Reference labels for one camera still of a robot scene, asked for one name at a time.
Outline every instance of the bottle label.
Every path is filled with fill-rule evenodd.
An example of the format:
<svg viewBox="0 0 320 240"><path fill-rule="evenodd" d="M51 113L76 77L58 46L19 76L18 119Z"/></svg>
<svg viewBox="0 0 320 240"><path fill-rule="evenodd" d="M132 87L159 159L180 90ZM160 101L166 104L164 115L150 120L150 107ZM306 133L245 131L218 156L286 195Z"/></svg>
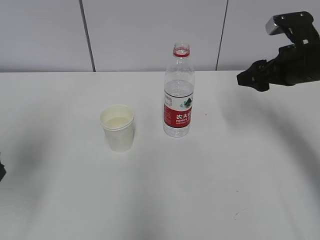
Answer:
<svg viewBox="0 0 320 240"><path fill-rule="evenodd" d="M172 128L184 128L190 124L194 94L176 97L164 92L164 122Z"/></svg>

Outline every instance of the paper cup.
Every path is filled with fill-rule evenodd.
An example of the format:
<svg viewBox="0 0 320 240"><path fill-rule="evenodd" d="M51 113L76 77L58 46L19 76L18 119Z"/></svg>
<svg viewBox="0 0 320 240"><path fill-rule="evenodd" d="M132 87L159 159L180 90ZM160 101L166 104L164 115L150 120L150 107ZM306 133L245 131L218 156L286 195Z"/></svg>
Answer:
<svg viewBox="0 0 320 240"><path fill-rule="evenodd" d="M134 140L134 113L125 105L113 105L100 115L106 141L116 152L128 150Z"/></svg>

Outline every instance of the black robotic arm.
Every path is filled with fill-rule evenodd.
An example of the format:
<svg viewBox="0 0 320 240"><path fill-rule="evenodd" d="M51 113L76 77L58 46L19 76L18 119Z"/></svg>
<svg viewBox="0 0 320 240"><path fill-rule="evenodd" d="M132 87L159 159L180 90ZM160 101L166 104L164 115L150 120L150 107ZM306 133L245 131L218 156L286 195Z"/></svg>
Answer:
<svg viewBox="0 0 320 240"><path fill-rule="evenodd" d="M293 44L280 47L270 61L254 62L237 75L238 84L264 92L269 84L293 86L320 80L320 37L313 21L306 11L273 16L265 26L267 33L285 34Z"/></svg>

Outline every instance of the red label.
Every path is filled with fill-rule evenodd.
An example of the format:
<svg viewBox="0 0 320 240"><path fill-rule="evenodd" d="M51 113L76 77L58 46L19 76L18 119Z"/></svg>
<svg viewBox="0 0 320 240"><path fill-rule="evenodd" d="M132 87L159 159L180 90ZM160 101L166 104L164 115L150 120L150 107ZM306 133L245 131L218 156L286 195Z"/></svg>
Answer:
<svg viewBox="0 0 320 240"><path fill-rule="evenodd" d="M164 105L164 122L173 128L186 127L191 121L191 109L176 111Z"/></svg>

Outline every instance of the table surface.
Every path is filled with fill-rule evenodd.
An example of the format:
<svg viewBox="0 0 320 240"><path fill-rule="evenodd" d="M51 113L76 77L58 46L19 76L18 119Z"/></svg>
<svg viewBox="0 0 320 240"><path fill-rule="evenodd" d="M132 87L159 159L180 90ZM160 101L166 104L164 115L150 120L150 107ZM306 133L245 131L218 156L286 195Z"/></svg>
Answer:
<svg viewBox="0 0 320 240"><path fill-rule="evenodd" d="M0 73L1 240L320 239L320 83L196 72L190 133L163 131L163 72ZM112 152L99 123L131 106Z"/></svg>

